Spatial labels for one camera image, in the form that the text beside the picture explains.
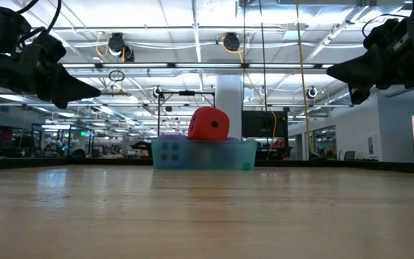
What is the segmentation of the black robot cell frame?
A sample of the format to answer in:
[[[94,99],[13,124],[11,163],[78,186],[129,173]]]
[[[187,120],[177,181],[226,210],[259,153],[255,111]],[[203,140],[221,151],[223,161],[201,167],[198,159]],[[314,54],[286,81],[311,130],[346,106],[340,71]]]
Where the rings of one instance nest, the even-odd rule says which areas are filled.
[[[33,148],[42,157],[83,157],[91,155],[95,131],[74,124],[32,124]]]

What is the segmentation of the white building column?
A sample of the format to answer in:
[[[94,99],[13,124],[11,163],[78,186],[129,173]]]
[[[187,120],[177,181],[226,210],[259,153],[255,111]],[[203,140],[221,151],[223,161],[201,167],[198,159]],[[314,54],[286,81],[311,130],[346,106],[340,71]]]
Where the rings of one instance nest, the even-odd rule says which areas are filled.
[[[229,118],[228,137],[242,137],[242,77],[218,75],[216,77],[216,107]]]

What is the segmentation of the red foam die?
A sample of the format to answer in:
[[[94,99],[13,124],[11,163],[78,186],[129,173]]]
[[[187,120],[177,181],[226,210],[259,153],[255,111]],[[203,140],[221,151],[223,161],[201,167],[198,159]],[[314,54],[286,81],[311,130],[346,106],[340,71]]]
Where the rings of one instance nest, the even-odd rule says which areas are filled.
[[[204,106],[198,108],[188,128],[189,140],[226,140],[229,133],[229,118],[220,109]]]

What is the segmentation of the black screen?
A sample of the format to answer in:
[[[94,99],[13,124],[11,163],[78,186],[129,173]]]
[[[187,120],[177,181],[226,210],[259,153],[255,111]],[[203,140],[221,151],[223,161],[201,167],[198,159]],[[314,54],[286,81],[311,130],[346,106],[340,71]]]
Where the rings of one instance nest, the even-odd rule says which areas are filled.
[[[243,137],[288,136],[288,113],[285,111],[243,111],[241,120]]]

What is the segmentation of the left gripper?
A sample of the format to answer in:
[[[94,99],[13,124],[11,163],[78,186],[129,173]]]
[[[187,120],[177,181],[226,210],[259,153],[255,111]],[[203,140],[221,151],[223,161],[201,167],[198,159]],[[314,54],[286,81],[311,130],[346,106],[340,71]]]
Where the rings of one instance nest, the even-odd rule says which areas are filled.
[[[48,32],[41,32],[24,51],[35,59],[34,89],[39,99],[65,109],[68,101],[101,95],[100,90],[71,76],[59,63],[66,50],[61,41]]]

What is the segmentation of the teal translucent plastic bin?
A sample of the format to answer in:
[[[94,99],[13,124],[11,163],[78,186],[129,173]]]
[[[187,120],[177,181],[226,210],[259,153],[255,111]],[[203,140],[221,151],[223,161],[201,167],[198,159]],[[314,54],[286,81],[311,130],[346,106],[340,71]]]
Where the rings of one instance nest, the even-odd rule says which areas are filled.
[[[253,170],[256,151],[254,140],[188,140],[185,165],[172,170],[243,171],[244,163],[250,163]]]

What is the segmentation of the long ceiling light bar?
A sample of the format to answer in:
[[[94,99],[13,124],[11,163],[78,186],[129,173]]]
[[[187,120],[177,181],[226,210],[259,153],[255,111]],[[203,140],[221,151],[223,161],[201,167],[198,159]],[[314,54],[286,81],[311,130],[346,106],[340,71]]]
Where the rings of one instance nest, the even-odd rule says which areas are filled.
[[[65,68],[299,68],[296,63],[65,63]]]

